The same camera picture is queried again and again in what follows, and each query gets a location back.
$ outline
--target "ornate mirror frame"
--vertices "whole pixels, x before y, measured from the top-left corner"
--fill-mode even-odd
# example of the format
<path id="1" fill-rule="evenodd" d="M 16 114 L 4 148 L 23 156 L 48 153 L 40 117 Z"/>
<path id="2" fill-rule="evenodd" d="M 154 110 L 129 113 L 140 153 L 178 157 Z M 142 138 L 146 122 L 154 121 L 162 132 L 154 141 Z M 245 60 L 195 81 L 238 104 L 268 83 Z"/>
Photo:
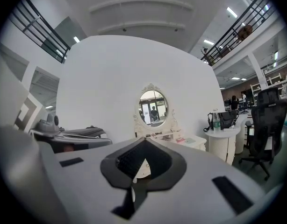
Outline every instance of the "ornate mirror frame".
<path id="1" fill-rule="evenodd" d="M 168 114 L 163 122 L 162 125 L 157 126 L 157 127 L 151 127 L 144 123 L 142 118 L 140 117 L 139 111 L 138 111 L 138 103 L 140 101 L 141 96 L 146 93 L 147 91 L 157 91 L 160 94 L 163 95 L 164 99 L 166 100 L 167 107 L 168 107 Z M 171 103 L 169 101 L 169 98 L 165 95 L 165 93 L 162 92 L 161 89 L 159 89 L 157 86 L 154 86 L 153 84 L 149 84 L 148 86 L 144 87 L 142 90 L 141 94 L 139 94 L 136 97 L 135 101 L 135 114 L 133 115 L 134 121 L 135 121 L 135 127 L 134 127 L 134 132 L 136 133 L 137 137 L 142 137 L 146 136 L 147 134 L 152 134 L 152 133 L 167 133 L 170 131 L 177 131 L 179 130 L 178 128 L 178 123 L 176 119 L 174 118 L 174 109 L 171 108 Z"/>

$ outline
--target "black cutout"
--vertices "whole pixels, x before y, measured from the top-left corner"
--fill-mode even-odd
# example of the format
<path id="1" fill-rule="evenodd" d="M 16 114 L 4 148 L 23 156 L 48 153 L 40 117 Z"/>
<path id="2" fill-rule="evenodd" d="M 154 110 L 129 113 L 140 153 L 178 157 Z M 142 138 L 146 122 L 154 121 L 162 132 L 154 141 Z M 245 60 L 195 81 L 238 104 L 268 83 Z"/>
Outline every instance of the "black cutout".
<path id="1" fill-rule="evenodd" d="M 186 172 L 185 159 L 179 153 L 149 138 L 141 138 L 106 156 L 100 165 L 102 174 L 111 186 L 127 190 L 122 206 L 115 207 L 112 212 L 125 219 L 136 211 L 131 186 L 135 185 L 132 181 L 145 159 L 151 170 L 151 180 L 145 187 L 146 197 L 149 191 L 171 189 Z"/>
<path id="2" fill-rule="evenodd" d="M 237 215 L 253 205 L 253 203 L 227 177 L 216 177 L 212 179 L 212 182 Z"/>
<path id="3" fill-rule="evenodd" d="M 59 164 L 62 167 L 67 167 L 67 166 L 70 166 L 70 165 L 73 165 L 76 163 L 80 163 L 80 162 L 83 162 L 82 158 L 74 158 L 74 159 L 68 159 L 68 160 L 60 161 Z"/>

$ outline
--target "floor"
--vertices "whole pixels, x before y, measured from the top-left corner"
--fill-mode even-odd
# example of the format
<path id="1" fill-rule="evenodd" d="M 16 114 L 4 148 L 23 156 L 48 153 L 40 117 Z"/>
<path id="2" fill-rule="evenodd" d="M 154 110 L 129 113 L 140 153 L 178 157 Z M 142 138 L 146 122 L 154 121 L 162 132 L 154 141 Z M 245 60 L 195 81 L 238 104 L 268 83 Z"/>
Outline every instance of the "floor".
<path id="1" fill-rule="evenodd" d="M 253 163 L 248 161 L 243 161 L 241 164 L 238 163 L 240 158 L 249 156 L 249 150 L 246 148 L 244 148 L 241 154 L 235 155 L 232 164 L 261 185 L 265 192 L 270 191 L 276 185 L 282 183 L 287 172 L 287 127 L 285 126 L 283 127 L 281 138 L 282 148 L 275 156 L 273 163 L 271 165 L 268 162 L 265 163 L 265 166 L 270 173 L 270 177 L 267 181 L 264 180 L 266 173 L 260 166 L 251 168 Z"/>

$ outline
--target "chair armrest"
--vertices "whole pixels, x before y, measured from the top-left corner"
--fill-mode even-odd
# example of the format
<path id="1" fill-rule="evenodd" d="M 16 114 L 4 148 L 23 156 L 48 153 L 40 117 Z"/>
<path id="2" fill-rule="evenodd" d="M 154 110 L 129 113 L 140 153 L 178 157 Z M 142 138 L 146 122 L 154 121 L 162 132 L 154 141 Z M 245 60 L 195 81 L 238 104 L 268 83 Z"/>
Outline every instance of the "chair armrest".
<path id="1" fill-rule="evenodd" d="M 251 122 L 249 120 L 246 121 L 245 125 L 246 125 L 246 127 L 251 128 Z"/>

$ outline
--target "white curved wall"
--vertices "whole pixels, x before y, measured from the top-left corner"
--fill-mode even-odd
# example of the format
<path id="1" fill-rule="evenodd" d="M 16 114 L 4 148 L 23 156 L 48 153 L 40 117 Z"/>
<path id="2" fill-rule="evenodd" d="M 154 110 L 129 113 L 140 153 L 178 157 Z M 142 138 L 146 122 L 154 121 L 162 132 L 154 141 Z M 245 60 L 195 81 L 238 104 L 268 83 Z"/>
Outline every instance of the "white curved wall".
<path id="1" fill-rule="evenodd" d="M 60 126 L 103 128 L 114 143 L 134 138 L 141 90 L 158 86 L 179 126 L 205 137 L 207 114 L 224 111 L 212 68 L 177 48 L 130 36 L 92 36 L 75 44 L 57 92 Z"/>

